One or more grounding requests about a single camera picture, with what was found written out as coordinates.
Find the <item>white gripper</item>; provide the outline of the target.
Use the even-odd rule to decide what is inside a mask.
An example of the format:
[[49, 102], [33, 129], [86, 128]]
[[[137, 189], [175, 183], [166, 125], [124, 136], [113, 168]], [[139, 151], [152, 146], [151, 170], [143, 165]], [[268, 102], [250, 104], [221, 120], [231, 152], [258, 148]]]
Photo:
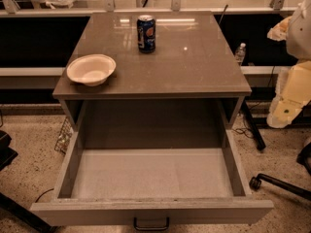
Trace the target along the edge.
[[[287, 38], [291, 17], [286, 17], [271, 28], [267, 38], [283, 41]], [[278, 74], [266, 122], [272, 128], [290, 125], [303, 107], [311, 101], [311, 61], [299, 61], [291, 69], [282, 68]]]

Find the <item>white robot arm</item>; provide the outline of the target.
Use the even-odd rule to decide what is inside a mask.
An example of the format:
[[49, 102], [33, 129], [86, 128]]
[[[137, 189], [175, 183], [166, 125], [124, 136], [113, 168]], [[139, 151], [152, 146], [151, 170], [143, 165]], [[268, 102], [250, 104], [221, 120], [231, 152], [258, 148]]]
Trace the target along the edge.
[[271, 40], [285, 40], [287, 53], [297, 59], [291, 68], [278, 74], [267, 124], [273, 128], [290, 125], [311, 101], [311, 0], [304, 0], [290, 17], [271, 28]]

